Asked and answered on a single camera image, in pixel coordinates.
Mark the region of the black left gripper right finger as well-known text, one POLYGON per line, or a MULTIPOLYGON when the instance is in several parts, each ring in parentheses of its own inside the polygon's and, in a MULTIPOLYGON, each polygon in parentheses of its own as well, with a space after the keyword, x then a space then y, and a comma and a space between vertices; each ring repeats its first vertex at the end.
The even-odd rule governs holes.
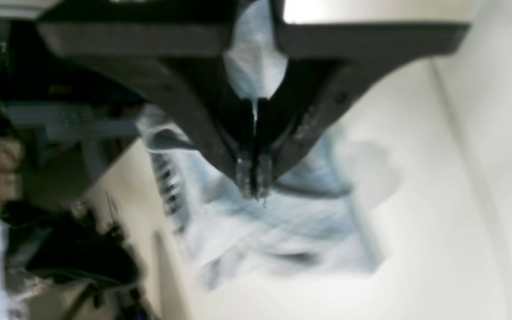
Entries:
POLYGON ((278 89, 257 103, 254 196, 298 164, 373 85, 412 61, 457 50, 468 22, 287 24, 274 40, 287 57, 278 89))

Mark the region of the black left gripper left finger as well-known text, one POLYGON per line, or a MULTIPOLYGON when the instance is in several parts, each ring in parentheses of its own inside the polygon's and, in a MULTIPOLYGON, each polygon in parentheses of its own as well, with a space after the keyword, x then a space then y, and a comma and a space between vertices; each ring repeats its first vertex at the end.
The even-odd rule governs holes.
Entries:
POLYGON ((97 72, 162 109, 194 148, 231 181, 236 156, 217 121, 215 103, 199 84, 229 48, 232 23, 184 24, 138 21, 42 21, 38 24, 56 55, 97 72))

